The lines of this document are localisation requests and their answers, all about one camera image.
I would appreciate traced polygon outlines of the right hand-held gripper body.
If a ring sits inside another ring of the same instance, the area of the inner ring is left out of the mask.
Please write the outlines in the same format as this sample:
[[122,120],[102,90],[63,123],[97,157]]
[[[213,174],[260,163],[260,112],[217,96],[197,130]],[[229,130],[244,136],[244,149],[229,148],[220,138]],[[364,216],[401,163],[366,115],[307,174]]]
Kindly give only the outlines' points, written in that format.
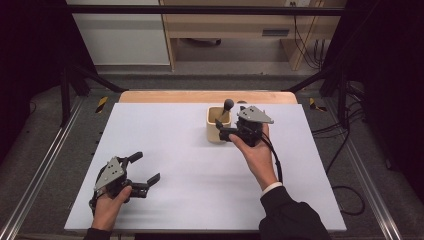
[[274,121],[262,110],[256,106],[246,107],[237,114],[238,121],[235,128],[223,127],[220,130],[219,137],[223,141],[230,141],[229,135],[234,134],[244,141],[250,147],[254,147],[261,140],[263,124],[273,124]]

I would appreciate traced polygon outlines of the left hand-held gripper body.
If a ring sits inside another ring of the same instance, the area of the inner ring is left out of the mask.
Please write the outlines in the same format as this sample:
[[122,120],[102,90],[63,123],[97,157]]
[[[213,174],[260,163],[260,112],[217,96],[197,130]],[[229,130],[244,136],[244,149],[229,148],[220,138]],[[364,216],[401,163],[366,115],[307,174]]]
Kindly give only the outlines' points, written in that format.
[[134,183],[127,177],[128,157],[113,157],[100,170],[94,186],[94,197],[107,194],[115,198],[126,186],[131,186],[130,196],[146,198],[149,186],[147,183]]

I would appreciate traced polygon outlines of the beige square cup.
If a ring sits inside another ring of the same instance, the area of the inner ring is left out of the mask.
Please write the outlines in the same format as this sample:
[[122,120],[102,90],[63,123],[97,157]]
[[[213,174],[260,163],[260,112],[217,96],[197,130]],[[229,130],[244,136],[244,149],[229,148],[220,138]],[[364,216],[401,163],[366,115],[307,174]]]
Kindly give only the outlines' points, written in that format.
[[231,126],[231,114],[224,112],[221,106],[210,106],[206,114],[206,138],[210,143],[221,144],[223,140],[220,139],[220,130],[216,127],[215,120],[219,120],[224,127]]

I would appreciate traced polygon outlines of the black makeup brush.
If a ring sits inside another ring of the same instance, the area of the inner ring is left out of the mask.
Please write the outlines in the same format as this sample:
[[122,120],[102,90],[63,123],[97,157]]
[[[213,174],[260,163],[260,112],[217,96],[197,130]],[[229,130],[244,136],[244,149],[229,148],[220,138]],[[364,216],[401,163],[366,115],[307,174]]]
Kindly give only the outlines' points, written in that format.
[[218,120],[222,121],[224,118],[229,116],[230,110],[233,108],[233,106],[234,106],[234,101],[232,99],[226,99],[224,101],[223,111],[222,111],[220,117],[218,118]]

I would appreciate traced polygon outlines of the person's left hand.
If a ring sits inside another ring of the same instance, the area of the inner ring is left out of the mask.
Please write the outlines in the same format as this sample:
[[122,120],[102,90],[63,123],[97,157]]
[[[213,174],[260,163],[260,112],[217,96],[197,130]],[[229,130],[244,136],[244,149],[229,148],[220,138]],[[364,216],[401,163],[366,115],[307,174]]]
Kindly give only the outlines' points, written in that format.
[[102,195],[97,199],[97,205],[91,227],[98,230],[112,231],[121,206],[129,198],[131,186],[126,186],[115,198]]

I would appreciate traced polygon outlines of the person's right hand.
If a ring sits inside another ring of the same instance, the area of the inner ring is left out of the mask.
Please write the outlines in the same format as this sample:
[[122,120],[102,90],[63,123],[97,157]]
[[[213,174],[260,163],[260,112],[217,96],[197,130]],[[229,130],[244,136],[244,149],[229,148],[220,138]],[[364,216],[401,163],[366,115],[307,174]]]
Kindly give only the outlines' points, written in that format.
[[261,141],[256,146],[250,147],[234,134],[230,134],[229,139],[241,151],[249,170],[254,175],[262,191],[278,182],[273,167],[272,153],[265,142]]

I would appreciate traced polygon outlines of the white table cover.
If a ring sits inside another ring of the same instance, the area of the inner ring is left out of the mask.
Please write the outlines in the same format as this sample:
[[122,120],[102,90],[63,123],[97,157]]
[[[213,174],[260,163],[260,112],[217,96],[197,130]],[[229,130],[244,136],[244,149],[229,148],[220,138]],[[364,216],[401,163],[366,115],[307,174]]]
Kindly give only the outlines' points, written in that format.
[[[270,138],[290,196],[308,203],[329,231],[346,228],[315,142],[299,104],[263,104],[273,119]],[[84,231],[92,222],[88,202],[99,170],[114,156],[136,152],[128,177],[161,179],[146,198],[125,204],[115,228],[124,232],[255,231],[265,212],[260,188],[238,149],[206,137],[205,104],[114,105],[76,201],[65,224]]]

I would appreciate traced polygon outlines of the wooden table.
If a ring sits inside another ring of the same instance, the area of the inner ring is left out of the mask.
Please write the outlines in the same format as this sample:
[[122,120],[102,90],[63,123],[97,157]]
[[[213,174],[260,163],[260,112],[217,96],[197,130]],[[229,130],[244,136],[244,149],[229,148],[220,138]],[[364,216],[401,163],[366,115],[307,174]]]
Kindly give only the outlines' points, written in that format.
[[297,104],[296,96],[281,91],[141,90],[125,91],[119,103],[223,103]]

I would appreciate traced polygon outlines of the yellow black tape strip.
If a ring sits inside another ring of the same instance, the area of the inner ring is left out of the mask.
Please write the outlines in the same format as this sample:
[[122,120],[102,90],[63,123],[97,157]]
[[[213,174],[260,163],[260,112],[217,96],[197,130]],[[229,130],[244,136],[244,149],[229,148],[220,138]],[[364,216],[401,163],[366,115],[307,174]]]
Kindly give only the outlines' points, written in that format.
[[314,98],[309,98],[309,106],[311,110],[317,110],[320,112],[327,112],[327,108],[326,107],[320,107],[316,104]]
[[101,97],[101,99],[99,100],[98,106],[95,110],[95,113],[101,113],[102,112],[107,100],[108,100],[107,96]]

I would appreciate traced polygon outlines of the light wooden desk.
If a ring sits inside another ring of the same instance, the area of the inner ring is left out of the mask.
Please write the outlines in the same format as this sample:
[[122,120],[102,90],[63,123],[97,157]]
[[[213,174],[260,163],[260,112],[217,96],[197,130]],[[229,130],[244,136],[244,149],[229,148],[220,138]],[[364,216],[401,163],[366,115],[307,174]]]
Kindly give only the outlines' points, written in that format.
[[[343,8],[347,0],[159,0],[162,6],[251,6]],[[306,47],[319,38],[330,40],[337,16],[165,14],[171,39],[274,38],[281,41],[292,70],[301,66]]]

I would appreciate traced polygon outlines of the black metal stand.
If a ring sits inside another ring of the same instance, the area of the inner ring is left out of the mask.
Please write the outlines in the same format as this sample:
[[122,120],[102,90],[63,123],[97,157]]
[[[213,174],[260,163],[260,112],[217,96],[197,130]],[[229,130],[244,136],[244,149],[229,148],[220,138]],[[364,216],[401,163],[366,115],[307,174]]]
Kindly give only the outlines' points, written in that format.
[[60,74],[60,91],[62,106],[62,122],[64,127],[71,118],[70,90],[72,87],[78,96],[87,96],[90,93],[86,79],[94,80],[96,83],[106,87],[115,93],[123,93],[125,89],[100,77],[96,71],[90,71],[80,65],[69,65]]
[[344,67],[330,66],[326,67],[316,74],[306,78],[302,82],[284,89],[284,92],[297,93],[303,88],[317,82],[318,80],[324,80],[322,83],[319,94],[322,97],[330,97],[335,91],[337,91],[337,115],[336,119],[339,121],[343,128],[348,128],[347,119],[347,107],[346,107],[346,96],[347,96],[347,71]]

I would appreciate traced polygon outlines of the black horizontal bar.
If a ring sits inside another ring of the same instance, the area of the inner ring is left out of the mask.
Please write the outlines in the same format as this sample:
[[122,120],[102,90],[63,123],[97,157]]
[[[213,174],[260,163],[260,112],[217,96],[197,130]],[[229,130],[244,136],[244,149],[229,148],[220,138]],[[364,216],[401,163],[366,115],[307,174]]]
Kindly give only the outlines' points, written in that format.
[[342,16],[343,8],[251,6],[67,5],[71,13]]

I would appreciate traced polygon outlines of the white cabinet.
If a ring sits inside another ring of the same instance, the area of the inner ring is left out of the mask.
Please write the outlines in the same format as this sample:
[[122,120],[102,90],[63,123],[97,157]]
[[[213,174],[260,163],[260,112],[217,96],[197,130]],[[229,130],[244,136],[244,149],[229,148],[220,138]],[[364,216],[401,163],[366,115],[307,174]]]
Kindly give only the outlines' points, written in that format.
[[96,66],[169,65],[160,14],[74,14]]

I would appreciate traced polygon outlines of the aluminium rail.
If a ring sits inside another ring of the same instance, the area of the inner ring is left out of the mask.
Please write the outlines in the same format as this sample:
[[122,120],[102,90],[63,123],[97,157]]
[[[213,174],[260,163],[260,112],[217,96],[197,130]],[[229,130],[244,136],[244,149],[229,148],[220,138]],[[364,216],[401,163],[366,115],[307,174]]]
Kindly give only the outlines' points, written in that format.
[[344,120],[340,120],[336,113],[337,106],[334,100],[325,99],[325,104],[328,107],[330,116],[336,123],[346,123],[347,130],[343,132],[340,130],[342,135],[343,145],[341,150],[347,151],[347,157],[351,164],[351,167],[361,185],[364,197],[369,204],[371,211],[379,225],[379,228],[384,235],[385,240],[403,240],[403,237],[395,223],[383,197],[378,190],[370,172],[367,170],[363,159],[361,158],[359,151],[357,150],[354,142],[350,139],[350,125],[359,118],[363,111],[356,105],[343,107],[342,116]]
[[0,230],[0,240],[14,240],[17,236],[19,229],[27,217],[28,212],[30,211],[37,195],[40,192],[40,189],[42,188],[42,185],[45,182],[45,179],[47,178],[52,166],[57,159],[57,156],[64,142],[66,141],[67,136],[69,135],[69,132],[73,127],[75,119],[77,118],[83,103],[84,98],[75,98],[75,102],[71,108],[68,120],[66,120],[64,125],[58,129],[53,141],[43,156],[42,161],[32,176],[30,183],[27,185],[21,198],[17,202],[14,211]]

